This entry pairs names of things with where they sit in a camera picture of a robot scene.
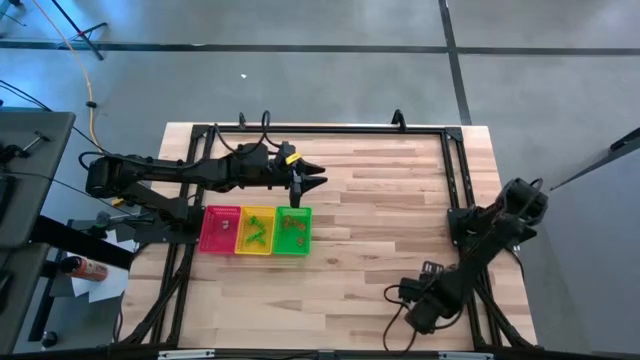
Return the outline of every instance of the colored basket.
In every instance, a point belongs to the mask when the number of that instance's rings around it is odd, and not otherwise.
[[[236,254],[271,255],[276,209],[271,206],[243,206],[236,241]]]
[[[276,213],[276,236],[273,253],[278,255],[309,255],[311,252],[311,208],[293,209],[280,206]]]
[[[207,206],[198,250],[221,255],[235,254],[240,213],[239,206]]]

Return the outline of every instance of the wooden table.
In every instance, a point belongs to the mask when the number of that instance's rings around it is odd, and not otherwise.
[[[169,123],[161,159],[186,157],[192,123]],[[463,127],[473,190],[478,205],[488,205],[501,190],[486,127]],[[231,146],[255,141],[257,134],[224,135]],[[273,134],[289,140],[304,159],[327,169],[329,181],[305,194],[313,208],[313,243],[306,258],[213,256],[196,253],[185,304],[181,347],[382,349],[382,332],[397,305],[383,289],[403,276],[416,277],[425,260],[458,261],[450,244],[446,210],[450,207],[440,140],[433,135]],[[451,144],[456,174],[458,162]],[[202,154],[202,146],[197,154]],[[220,141],[213,156],[226,154]],[[154,183],[165,196],[179,185]],[[288,191],[234,189],[206,192],[204,204],[288,205]],[[158,296],[167,245],[152,245],[133,264],[123,301],[127,336]],[[490,265],[496,302],[535,343],[520,269],[509,254]],[[489,339],[484,307],[478,307]],[[168,333],[173,305],[168,306]],[[403,349],[411,328],[400,318],[388,344]],[[414,350],[472,349],[466,313],[453,327],[418,335]]]

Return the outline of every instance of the spray can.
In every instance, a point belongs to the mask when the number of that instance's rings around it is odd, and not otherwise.
[[[109,275],[106,265],[80,256],[69,256],[60,261],[60,271],[71,277],[89,281],[102,281]]]

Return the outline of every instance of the pink basket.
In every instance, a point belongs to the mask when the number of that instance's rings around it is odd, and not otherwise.
[[[235,254],[239,224],[239,206],[207,206],[198,250],[221,255]]]

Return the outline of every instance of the gray floor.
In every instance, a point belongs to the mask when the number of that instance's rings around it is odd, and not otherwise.
[[[56,40],[30,1],[3,19],[15,40]],[[67,34],[72,29],[41,0]],[[444,35],[437,0],[111,0],[60,1],[81,27],[109,22],[95,39],[127,43],[433,45]],[[450,0],[459,46],[640,46],[632,0]],[[274,121],[386,123],[401,108],[412,124],[459,125],[445,54],[106,52],[98,62],[82,53],[100,108],[102,145],[124,154],[157,154],[168,121],[235,121],[239,111]],[[503,181],[543,177],[558,184],[602,156],[638,127],[637,57],[461,55],[475,125],[490,127]],[[0,78],[55,110],[78,114],[88,128],[87,93],[67,52],[1,50]],[[23,106],[2,94],[6,105]],[[90,145],[73,135],[57,178],[82,187],[76,157]],[[60,221],[90,218],[103,206],[54,185],[44,213]],[[540,344],[588,351],[544,236],[523,247],[527,291]],[[52,317],[56,348],[109,341],[117,302],[58,301],[73,321]],[[38,347],[24,341],[17,351]]]

